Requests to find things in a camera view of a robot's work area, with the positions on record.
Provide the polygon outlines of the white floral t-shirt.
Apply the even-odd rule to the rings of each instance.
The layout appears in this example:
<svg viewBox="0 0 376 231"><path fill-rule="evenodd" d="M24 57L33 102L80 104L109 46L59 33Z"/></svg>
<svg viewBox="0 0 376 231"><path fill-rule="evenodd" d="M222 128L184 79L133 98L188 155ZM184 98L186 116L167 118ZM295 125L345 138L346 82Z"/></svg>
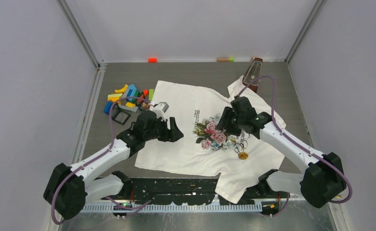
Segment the white floral t-shirt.
<svg viewBox="0 0 376 231"><path fill-rule="evenodd" d="M246 188L271 169L278 169L284 155L271 145L242 131L230 136L216 130L226 106L235 95L249 99L258 113L271 107L238 79L227 88L229 96L200 86L157 82L153 101L166 102L166 116L174 117L184 137L177 142L148 141L136 157L135 166L175 174L218 176L215 192L229 202L238 203ZM248 154L241 160L240 152Z"/></svg>

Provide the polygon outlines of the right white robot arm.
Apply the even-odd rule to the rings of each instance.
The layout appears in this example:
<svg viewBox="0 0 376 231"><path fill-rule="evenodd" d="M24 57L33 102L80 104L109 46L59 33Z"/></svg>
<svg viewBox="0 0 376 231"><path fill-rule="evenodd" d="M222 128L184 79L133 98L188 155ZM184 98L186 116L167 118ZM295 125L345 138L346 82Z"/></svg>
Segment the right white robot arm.
<svg viewBox="0 0 376 231"><path fill-rule="evenodd" d="M271 169L258 178L259 193L272 197L276 192L298 194L313 207L342 204L352 196L352 186L344 175L340 157L324 154L281 128L272 113L257 113L247 97L235 97L222 112L217 130L229 135L244 131L268 143L300 170L299 174Z"/></svg>

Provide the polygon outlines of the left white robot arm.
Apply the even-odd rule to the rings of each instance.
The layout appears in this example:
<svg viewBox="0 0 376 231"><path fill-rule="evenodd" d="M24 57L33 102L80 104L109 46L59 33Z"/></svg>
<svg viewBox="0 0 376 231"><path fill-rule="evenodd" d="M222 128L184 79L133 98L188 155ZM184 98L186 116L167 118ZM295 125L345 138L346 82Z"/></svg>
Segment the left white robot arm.
<svg viewBox="0 0 376 231"><path fill-rule="evenodd" d="M116 195L119 199L126 199L130 196L131 186L126 183L124 175L119 172L104 178L100 175L136 154L148 141L176 142L183 137L174 117L163 118L153 111L142 112L128 129L92 156L70 166L58 164L43 198L51 205L52 212L58 212L64 220L72 219L86 204L101 198Z"/></svg>

